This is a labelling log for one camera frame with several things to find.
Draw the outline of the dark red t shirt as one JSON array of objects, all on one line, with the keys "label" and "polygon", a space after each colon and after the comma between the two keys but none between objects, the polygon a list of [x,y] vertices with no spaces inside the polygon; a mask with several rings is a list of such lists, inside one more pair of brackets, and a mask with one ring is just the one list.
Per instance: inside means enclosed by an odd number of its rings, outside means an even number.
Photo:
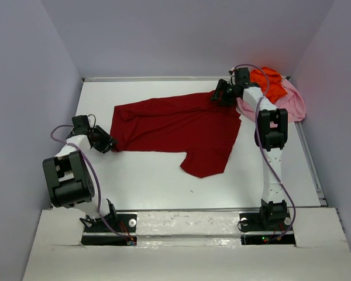
[{"label": "dark red t shirt", "polygon": [[211,101],[212,92],[152,98],[114,108],[110,135],[118,152],[186,154],[180,167],[204,178],[221,174],[241,126],[236,106]]}]

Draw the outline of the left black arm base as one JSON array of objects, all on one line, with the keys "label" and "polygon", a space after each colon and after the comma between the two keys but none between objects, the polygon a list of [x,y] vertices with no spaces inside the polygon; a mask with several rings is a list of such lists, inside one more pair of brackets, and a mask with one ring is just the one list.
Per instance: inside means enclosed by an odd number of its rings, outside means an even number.
[{"label": "left black arm base", "polygon": [[100,218],[93,220],[87,215],[80,218],[83,224],[81,243],[85,246],[136,246],[137,213],[118,212],[117,216],[117,220],[105,219],[115,233]]}]

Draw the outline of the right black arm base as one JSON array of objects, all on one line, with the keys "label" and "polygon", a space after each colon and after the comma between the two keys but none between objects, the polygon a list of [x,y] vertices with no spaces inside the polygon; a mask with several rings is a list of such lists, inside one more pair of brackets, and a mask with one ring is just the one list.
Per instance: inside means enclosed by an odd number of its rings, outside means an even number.
[{"label": "right black arm base", "polygon": [[296,244],[293,227],[288,229],[291,218],[281,222],[263,225],[259,213],[240,213],[237,228],[240,231],[240,242],[249,245],[294,245]]}]

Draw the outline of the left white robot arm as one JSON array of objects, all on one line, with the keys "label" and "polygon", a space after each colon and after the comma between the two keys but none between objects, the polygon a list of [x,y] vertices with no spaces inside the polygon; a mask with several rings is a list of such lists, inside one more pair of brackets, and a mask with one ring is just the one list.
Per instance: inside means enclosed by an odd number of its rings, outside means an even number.
[{"label": "left white robot arm", "polygon": [[59,153],[42,162],[43,173],[53,207],[75,208],[85,213],[81,221],[91,228],[104,225],[115,227],[116,209],[103,198],[97,173],[86,152],[93,149],[101,154],[112,151],[117,141],[90,118],[79,115],[71,125],[59,125],[50,132],[50,138],[63,145]]}]

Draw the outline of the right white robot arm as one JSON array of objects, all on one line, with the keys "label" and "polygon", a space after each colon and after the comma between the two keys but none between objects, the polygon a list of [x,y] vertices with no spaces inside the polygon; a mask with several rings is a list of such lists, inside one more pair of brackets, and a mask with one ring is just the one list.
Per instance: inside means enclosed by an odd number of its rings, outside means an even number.
[{"label": "right white robot arm", "polygon": [[254,140],[263,159],[263,194],[256,213],[240,215],[242,232],[271,231],[290,217],[281,181],[281,157],[288,139],[288,112],[275,106],[250,78],[249,64],[229,70],[230,80],[220,79],[211,101],[232,105],[241,99],[254,110]]}]

